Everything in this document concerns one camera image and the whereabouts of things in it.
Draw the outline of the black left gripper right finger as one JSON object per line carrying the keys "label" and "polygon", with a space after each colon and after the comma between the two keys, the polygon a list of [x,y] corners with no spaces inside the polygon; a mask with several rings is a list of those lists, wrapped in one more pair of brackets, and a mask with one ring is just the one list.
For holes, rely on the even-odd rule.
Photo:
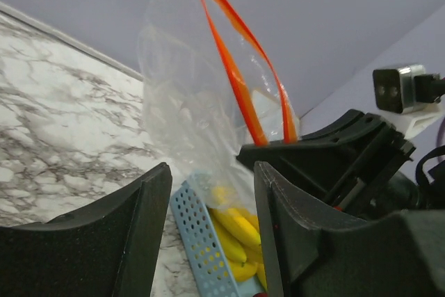
{"label": "black left gripper right finger", "polygon": [[269,296],[443,296],[444,212],[345,214],[254,167]]}

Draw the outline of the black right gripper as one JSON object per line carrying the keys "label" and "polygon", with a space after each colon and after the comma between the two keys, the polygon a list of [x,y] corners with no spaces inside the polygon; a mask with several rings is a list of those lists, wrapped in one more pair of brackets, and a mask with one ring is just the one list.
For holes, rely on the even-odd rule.
{"label": "black right gripper", "polygon": [[326,203],[352,216],[381,216],[376,202],[388,181],[410,160],[415,146],[383,117],[351,109],[297,143],[243,145],[236,160],[248,170],[269,163],[290,182],[299,176],[317,186],[331,186]]}

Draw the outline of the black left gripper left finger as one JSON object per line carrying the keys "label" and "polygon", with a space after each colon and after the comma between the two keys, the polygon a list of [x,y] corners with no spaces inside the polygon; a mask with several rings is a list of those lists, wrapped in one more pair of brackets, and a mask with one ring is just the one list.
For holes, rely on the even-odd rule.
{"label": "black left gripper left finger", "polygon": [[2,227],[1,295],[150,295],[171,188],[160,163],[46,223]]}

